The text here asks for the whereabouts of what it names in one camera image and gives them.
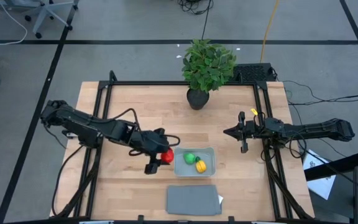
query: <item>wooden tabletop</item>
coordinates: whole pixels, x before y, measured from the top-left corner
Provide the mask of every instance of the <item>wooden tabletop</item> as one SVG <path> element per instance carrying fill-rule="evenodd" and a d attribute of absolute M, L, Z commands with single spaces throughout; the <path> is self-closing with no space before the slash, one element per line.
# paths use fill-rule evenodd
<path fill-rule="evenodd" d="M 76 108 L 93 112 L 98 82 L 84 82 Z M 145 175 L 146 156 L 128 156 L 128 147 L 104 141 L 101 164 L 96 186 L 92 219 L 136 220 L 227 220 L 234 216 L 238 221 L 274 220 L 272 199 L 268 185 L 266 166 L 260 158 L 262 141 L 247 140 L 249 151 L 240 152 L 240 142 L 223 134 L 223 130 L 235 126 L 240 111 L 246 120 L 252 119 L 251 108 L 256 108 L 251 86 L 222 86 L 211 91 L 206 106 L 192 110 L 186 99 L 187 86 L 113 86 L 108 118 L 128 108 L 134 108 L 143 130 L 165 128 L 166 134 L 181 138 L 180 147 L 213 147 L 216 155 L 216 174 L 210 178 L 178 178 L 173 164 L 161 166 L 154 175 Z M 284 123 L 291 123 L 283 84 L 268 83 L 268 93 L 273 116 Z M 262 109 L 265 110 L 260 92 Z M 133 114 L 122 119 L 133 121 Z M 78 148 L 78 140 L 68 141 L 65 159 Z M 62 172 L 55 207 L 61 211 L 76 189 L 81 174 L 85 150 L 79 152 Z M 282 161 L 289 191 L 305 209 L 314 216 L 300 159 L 282 149 Z M 214 184 L 222 195 L 222 215 L 185 216 L 169 215 L 165 211 L 166 190 L 169 185 Z M 281 216 L 285 217 L 282 195 L 277 188 Z M 85 214 L 88 192 L 84 194 L 81 214 Z"/>

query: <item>white cable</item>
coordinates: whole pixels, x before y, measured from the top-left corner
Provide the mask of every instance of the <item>white cable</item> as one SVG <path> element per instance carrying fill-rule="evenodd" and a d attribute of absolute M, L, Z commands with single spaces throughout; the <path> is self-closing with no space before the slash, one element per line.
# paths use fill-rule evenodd
<path fill-rule="evenodd" d="M 25 34 L 24 34 L 24 37 L 19 40 L 19 41 L 15 41 L 15 42 L 10 42 L 10 43 L 3 43 L 3 44 L 0 44 L 0 45 L 9 45 L 9 44 L 19 44 L 21 43 L 26 37 L 27 37 L 27 29 L 22 25 L 20 24 L 17 20 L 15 20 L 5 9 L 4 5 L 1 4 L 2 8 L 4 9 L 4 11 L 6 12 L 6 14 L 13 20 L 15 21 L 17 24 L 19 24 L 21 27 L 23 27 L 23 29 L 25 30 Z"/>

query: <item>gray carpet floor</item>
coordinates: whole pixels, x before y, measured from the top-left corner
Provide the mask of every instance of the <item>gray carpet floor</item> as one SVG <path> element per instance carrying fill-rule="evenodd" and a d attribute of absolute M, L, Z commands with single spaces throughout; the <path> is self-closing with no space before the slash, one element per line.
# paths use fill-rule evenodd
<path fill-rule="evenodd" d="M 347 0 L 358 26 L 358 1 Z M 200 3 L 204 9 L 208 1 Z M 274 0 L 214 0 L 205 37 L 224 40 L 262 40 Z M 206 14 L 183 12 L 168 0 L 81 0 L 68 40 L 182 40 L 200 39 Z M 67 18 L 70 8 L 57 14 Z M 21 12 L 9 11 L 31 31 Z M 42 40 L 59 40 L 63 25 L 45 20 Z M 0 40 L 20 39 L 24 31 L 0 9 Z M 270 40 L 357 40 L 338 1 L 282 0 Z M 36 40 L 29 32 L 26 40 Z M 106 80 L 114 70 L 119 80 L 183 80 L 182 61 L 186 44 L 64 45 L 47 100 L 66 100 L 75 105 L 81 82 Z M 227 44 L 238 63 L 258 63 L 261 45 Z M 45 77 L 57 45 L 0 46 L 0 204 L 29 128 Z M 358 94 L 358 45 L 267 45 L 264 62 L 270 62 L 280 81 L 307 84 L 321 98 Z M 285 83 L 292 102 L 313 100 L 307 88 Z M 291 107 L 293 122 L 300 120 Z M 351 122 L 351 142 L 328 141 L 341 153 L 358 152 L 358 102 L 321 103 L 298 107 L 302 122 L 318 123 L 331 118 Z M 308 147 L 331 160 L 341 158 L 328 145 L 310 140 Z M 19 183 L 5 222 L 47 218 L 57 172 L 64 151 L 41 125 L 34 134 Z M 313 199 L 316 216 L 345 221 Z"/>

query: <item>gray towel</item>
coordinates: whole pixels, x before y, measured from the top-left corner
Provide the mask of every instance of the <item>gray towel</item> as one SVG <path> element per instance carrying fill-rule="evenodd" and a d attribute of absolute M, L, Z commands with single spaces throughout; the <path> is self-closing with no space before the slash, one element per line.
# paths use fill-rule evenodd
<path fill-rule="evenodd" d="M 177 215 L 222 214 L 215 185 L 168 186 L 165 210 Z"/>

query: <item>yellow cable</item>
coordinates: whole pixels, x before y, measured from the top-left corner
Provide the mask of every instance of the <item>yellow cable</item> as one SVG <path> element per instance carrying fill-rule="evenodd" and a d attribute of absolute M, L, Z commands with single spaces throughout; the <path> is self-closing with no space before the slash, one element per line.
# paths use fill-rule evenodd
<path fill-rule="evenodd" d="M 265 43 L 266 43 L 267 34 L 269 33 L 269 29 L 270 29 L 270 26 L 272 25 L 273 17 L 274 17 L 274 14 L 276 13 L 276 9 L 277 9 L 277 6 L 278 6 L 279 2 L 280 2 L 280 0 L 276 0 L 276 3 L 274 5 L 274 9 L 273 9 L 273 13 L 270 16 L 270 20 L 268 21 L 268 25 L 267 25 L 266 32 L 265 32 L 265 37 L 264 37 L 264 42 L 262 44 L 262 52 L 260 53 L 260 62 L 259 63 L 262 63 L 262 60 L 264 59 Z"/>

